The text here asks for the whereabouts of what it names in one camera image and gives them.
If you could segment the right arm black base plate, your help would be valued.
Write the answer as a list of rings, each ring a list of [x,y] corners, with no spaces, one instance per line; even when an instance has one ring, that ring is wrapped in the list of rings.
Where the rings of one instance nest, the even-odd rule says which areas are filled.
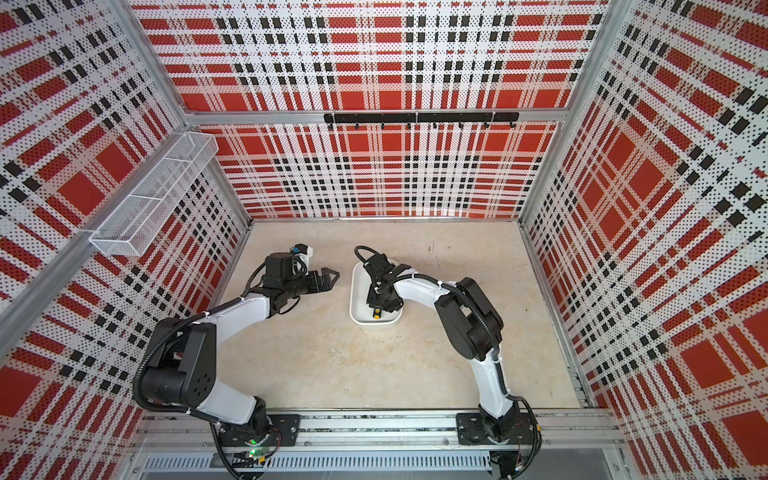
[[[532,445],[536,429],[529,414],[513,411],[495,419],[482,411],[459,413],[455,417],[460,445]]]

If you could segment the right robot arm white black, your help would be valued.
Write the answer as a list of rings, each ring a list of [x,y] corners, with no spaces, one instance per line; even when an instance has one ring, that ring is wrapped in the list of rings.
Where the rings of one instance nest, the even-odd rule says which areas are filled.
[[[484,435],[506,443],[523,425],[523,398],[509,392],[502,365],[503,320],[479,284],[464,278],[447,282],[362,246],[355,250],[350,317],[360,326],[397,324],[405,303],[431,308],[453,349],[470,362],[479,394]]]

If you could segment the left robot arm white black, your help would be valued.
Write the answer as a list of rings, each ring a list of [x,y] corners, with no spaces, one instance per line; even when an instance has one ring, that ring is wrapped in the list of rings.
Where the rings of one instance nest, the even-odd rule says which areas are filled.
[[[136,404],[205,420],[216,439],[226,435],[234,445],[260,445],[278,433],[263,399],[218,378],[218,355],[235,335],[290,312],[307,295],[334,288],[339,273],[311,269],[312,255],[305,244],[272,253],[234,299],[191,317],[161,320],[132,379]]]

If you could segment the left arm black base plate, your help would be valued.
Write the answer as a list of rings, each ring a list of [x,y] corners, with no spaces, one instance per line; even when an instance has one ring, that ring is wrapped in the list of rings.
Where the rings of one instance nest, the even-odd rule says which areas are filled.
[[[301,416],[298,414],[268,414],[255,424],[224,423],[218,428],[223,447],[291,447],[296,444]]]

